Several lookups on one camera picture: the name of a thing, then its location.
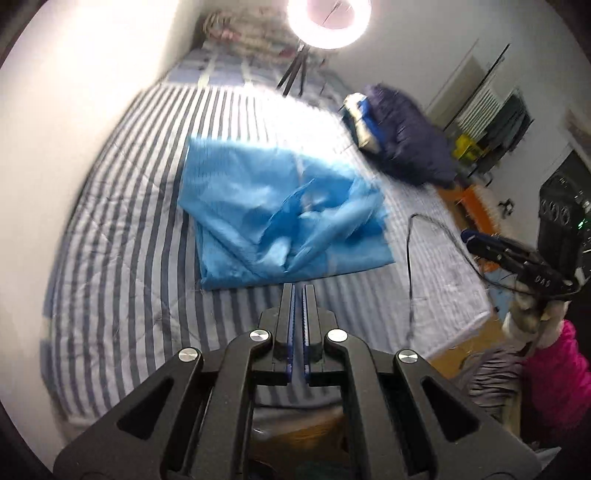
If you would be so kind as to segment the right pink sleeve forearm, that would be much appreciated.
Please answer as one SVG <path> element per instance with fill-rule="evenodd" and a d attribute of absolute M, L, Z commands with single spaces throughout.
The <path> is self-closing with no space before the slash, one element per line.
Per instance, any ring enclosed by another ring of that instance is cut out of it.
<path fill-rule="evenodd" d="M 562 320 L 551 339 L 524 362 L 523 372 L 542 425 L 562 436 L 574 432 L 590 412 L 590 368 L 571 322 Z"/>

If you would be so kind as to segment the right gloved hand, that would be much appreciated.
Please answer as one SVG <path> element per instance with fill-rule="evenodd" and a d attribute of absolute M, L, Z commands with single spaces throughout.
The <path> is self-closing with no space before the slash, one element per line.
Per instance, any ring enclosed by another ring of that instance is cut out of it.
<path fill-rule="evenodd" d="M 537 342 L 538 349 L 549 347 L 552 340 L 557 340 L 566 321 L 573 324 L 575 338 L 579 341 L 583 355 L 590 356 L 590 278 L 583 277 L 578 269 L 577 279 L 581 290 L 572 300 L 550 301 L 544 313 L 540 313 L 538 301 L 526 295 L 529 288 L 515 280 L 513 287 L 520 290 L 514 293 L 508 313 L 503 321 L 503 347 L 510 352 L 519 352 Z"/>

